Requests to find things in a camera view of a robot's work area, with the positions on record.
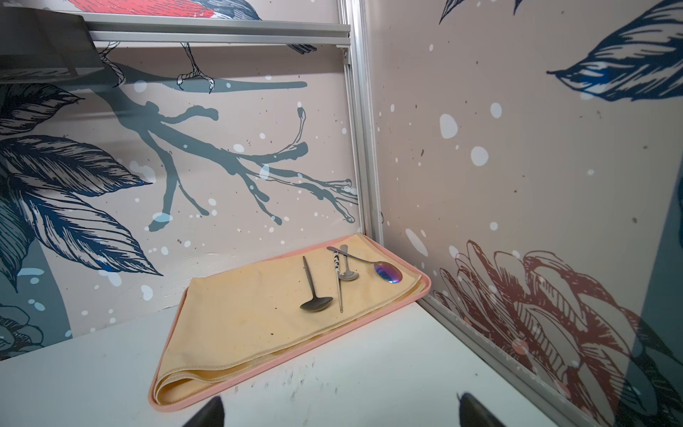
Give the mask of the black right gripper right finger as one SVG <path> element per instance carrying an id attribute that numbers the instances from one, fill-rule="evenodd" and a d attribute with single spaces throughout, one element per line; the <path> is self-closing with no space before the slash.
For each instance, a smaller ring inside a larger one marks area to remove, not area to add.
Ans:
<path id="1" fill-rule="evenodd" d="M 505 427 L 505 425 L 471 393 L 464 393 L 459 402 L 460 427 Z"/>

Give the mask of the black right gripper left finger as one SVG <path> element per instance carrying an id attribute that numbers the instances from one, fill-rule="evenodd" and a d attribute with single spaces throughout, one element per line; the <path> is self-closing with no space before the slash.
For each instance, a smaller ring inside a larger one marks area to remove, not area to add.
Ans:
<path id="1" fill-rule="evenodd" d="M 183 427 L 224 427 L 225 411 L 221 396 L 215 396 L 192 416 Z"/>

